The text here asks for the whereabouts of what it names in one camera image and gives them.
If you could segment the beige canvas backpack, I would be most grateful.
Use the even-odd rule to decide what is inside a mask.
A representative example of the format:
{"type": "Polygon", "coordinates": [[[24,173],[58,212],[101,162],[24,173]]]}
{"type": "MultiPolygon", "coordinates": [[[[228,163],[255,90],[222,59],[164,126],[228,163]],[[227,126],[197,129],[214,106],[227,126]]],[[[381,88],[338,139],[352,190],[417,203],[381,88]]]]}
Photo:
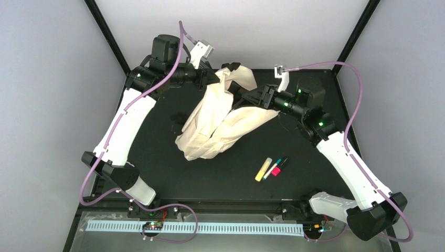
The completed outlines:
{"type": "Polygon", "coordinates": [[[206,87],[203,98],[175,140],[188,161],[214,158],[279,114],[276,110],[243,105],[229,90],[230,87],[239,87],[241,91],[257,88],[251,69],[239,63],[226,64],[216,76],[220,81],[206,87]]]}

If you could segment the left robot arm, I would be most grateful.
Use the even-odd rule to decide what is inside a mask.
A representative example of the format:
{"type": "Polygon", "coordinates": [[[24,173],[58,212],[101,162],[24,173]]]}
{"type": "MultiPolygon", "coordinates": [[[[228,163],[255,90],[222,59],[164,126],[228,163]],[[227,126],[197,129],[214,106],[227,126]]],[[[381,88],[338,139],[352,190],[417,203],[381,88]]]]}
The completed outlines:
{"type": "Polygon", "coordinates": [[[218,82],[207,61],[214,47],[204,40],[193,40],[193,48],[173,35],[154,38],[152,51],[130,71],[118,110],[106,134],[92,152],[85,151],[82,162],[95,173],[114,183],[116,191],[130,200],[149,206],[156,192],[128,163],[133,141],[148,113],[162,93],[171,87],[195,84],[199,89],[218,82]]]}

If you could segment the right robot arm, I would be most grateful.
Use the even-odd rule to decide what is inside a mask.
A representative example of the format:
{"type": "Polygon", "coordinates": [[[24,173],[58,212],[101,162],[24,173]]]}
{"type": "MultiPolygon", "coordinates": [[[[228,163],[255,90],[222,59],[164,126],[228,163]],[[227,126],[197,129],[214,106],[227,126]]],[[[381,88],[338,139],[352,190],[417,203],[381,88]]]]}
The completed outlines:
{"type": "Polygon", "coordinates": [[[407,199],[392,192],[368,168],[340,130],[333,117],[324,111],[325,89],[316,78],[298,80],[294,93],[287,92],[290,69],[274,68],[279,85],[265,85],[245,92],[242,97],[255,106],[293,116],[297,129],[331,163],[352,193],[352,199],[317,192],[300,203],[299,213],[307,220],[318,215],[343,222],[363,241],[382,235],[386,229],[404,221],[407,199]]]}

